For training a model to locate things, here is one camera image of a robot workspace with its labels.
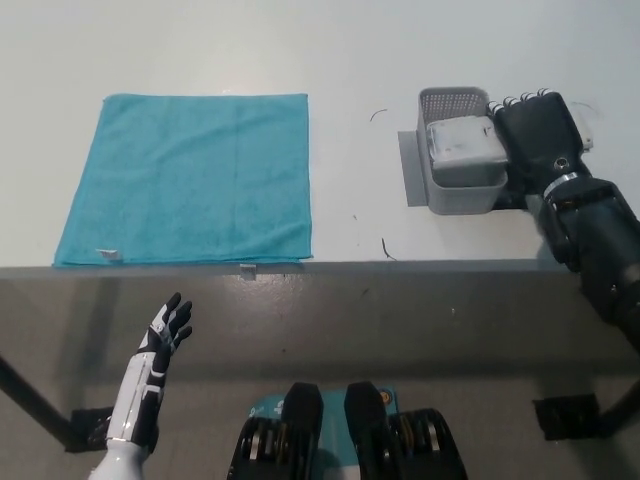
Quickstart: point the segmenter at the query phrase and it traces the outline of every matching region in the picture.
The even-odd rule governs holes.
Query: blue microfiber towel
[[[54,266],[310,256],[307,95],[104,101]]]

